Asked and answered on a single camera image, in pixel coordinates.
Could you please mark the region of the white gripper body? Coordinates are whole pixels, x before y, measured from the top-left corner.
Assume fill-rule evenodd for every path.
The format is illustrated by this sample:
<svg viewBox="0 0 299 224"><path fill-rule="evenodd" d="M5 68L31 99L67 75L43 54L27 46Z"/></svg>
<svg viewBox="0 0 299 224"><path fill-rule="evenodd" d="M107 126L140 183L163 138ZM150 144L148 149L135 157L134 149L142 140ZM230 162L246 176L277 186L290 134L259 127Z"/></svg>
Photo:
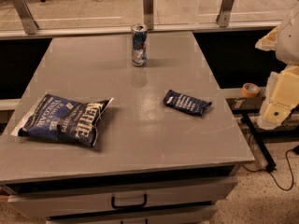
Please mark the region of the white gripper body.
<svg viewBox="0 0 299 224"><path fill-rule="evenodd" d="M288 65L280 73L270 74L257 124L264 130L273 130L280 126L298 105L299 67Z"/></svg>

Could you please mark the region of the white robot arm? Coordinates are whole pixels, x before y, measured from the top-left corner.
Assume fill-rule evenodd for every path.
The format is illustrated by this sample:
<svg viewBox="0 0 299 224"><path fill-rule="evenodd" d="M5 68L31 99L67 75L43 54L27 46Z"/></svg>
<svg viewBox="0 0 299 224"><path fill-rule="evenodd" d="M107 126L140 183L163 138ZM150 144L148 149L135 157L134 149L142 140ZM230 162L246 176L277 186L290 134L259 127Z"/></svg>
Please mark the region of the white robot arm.
<svg viewBox="0 0 299 224"><path fill-rule="evenodd" d="M257 124L264 130L273 130L299 105L299 5L255 44L256 49L275 52L285 63L280 72L271 72L265 88Z"/></svg>

